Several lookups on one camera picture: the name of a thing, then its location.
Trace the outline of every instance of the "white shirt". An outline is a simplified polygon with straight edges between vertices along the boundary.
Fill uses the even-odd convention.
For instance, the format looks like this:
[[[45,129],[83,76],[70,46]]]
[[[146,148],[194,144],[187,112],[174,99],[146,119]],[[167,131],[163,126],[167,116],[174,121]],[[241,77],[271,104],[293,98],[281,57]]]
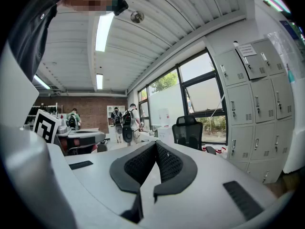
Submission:
[[[137,119],[137,118],[140,119],[140,116],[139,116],[139,112],[136,109],[130,108],[129,111],[131,111],[131,110],[132,110],[132,114],[133,114],[131,129],[133,131],[136,131],[136,130],[138,130],[138,125],[137,125],[137,122],[135,119]]]

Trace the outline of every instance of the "mesh backrest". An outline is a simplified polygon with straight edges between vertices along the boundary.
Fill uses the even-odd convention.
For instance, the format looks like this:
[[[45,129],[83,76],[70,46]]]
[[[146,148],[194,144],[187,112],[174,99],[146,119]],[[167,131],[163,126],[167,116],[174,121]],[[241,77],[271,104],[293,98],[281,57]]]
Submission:
[[[176,125],[181,126],[181,125],[193,125],[197,123],[196,119],[192,115],[186,115],[186,116],[181,116],[177,118]]]
[[[193,125],[173,125],[173,137],[177,144],[201,150],[203,125],[197,122]]]

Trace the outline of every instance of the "window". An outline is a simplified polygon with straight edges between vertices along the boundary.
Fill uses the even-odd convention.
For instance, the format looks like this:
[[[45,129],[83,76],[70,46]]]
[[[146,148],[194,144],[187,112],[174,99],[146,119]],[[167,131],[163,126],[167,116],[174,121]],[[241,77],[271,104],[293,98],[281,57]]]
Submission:
[[[203,124],[202,141],[210,143],[226,142],[226,120],[225,116],[213,116],[196,118]]]
[[[176,69],[149,85],[149,106],[152,130],[173,125],[184,115],[181,90]]]
[[[150,119],[149,119],[149,105],[147,98],[147,87],[139,91],[139,114],[140,121],[144,124],[144,129],[146,131],[150,130]]]
[[[227,144],[227,116],[217,69],[207,50],[177,64],[139,91],[141,121],[147,130],[173,126],[193,115],[202,122],[205,143]]]

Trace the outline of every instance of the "person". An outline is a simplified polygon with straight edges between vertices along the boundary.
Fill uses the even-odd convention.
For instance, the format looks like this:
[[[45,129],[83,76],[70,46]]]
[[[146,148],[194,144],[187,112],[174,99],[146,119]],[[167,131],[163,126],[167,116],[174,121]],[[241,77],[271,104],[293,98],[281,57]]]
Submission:
[[[73,118],[72,115],[73,115],[73,117],[74,117],[75,120],[76,120],[75,128],[77,128],[77,126],[81,125],[81,118],[80,118],[80,116],[77,114],[77,109],[76,109],[76,108],[73,108],[72,111],[71,111],[71,113],[68,114],[68,116],[67,116],[68,121],[69,121],[70,118]]]
[[[131,123],[132,139],[136,144],[138,144],[141,142],[140,130],[143,129],[143,126],[141,125],[140,121],[140,115],[135,104],[131,104],[128,110],[131,111],[133,114],[133,119]]]
[[[48,27],[62,5],[79,12],[117,16],[128,8],[125,0],[31,0],[18,17],[8,36],[11,51],[30,81],[43,57]]]
[[[114,108],[114,111],[111,113],[111,119],[113,120],[113,124],[115,125],[115,136],[116,141],[119,143],[122,142],[122,113],[119,111],[118,107]]]

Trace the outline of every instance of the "paper sign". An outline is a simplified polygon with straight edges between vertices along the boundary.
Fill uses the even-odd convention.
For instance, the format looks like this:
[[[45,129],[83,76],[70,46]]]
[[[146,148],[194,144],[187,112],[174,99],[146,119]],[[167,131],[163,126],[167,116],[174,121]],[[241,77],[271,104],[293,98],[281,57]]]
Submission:
[[[257,55],[251,44],[238,46],[238,49],[242,53],[243,57]]]

